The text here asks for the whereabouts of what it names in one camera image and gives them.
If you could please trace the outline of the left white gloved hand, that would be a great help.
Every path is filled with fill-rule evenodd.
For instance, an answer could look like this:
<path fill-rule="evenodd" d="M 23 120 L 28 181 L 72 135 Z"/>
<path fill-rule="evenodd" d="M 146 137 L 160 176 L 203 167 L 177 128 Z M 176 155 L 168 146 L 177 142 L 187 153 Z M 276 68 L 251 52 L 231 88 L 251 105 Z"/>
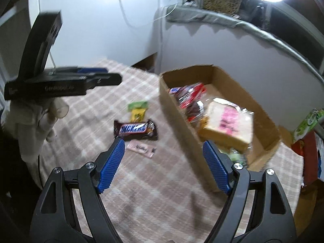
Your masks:
<path fill-rule="evenodd" d="M 44 142 L 54 140 L 54 125 L 68 112 L 69 105 L 62 98 L 11 100 L 1 115 L 1 128 L 18 141 L 21 159 L 33 163 Z"/>

